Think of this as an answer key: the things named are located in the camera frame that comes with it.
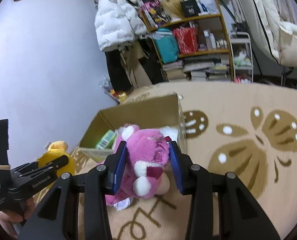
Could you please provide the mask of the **left hand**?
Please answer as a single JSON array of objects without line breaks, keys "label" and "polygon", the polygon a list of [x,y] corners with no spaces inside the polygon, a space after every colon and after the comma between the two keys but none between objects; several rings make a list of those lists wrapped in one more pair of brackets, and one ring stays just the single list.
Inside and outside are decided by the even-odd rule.
[{"label": "left hand", "polygon": [[24,215],[19,215],[10,210],[0,211],[0,225],[6,231],[6,233],[11,237],[11,239],[17,239],[18,233],[15,231],[13,224],[20,223],[23,220],[28,220],[35,210],[36,203],[33,197],[26,201],[27,209]]}]

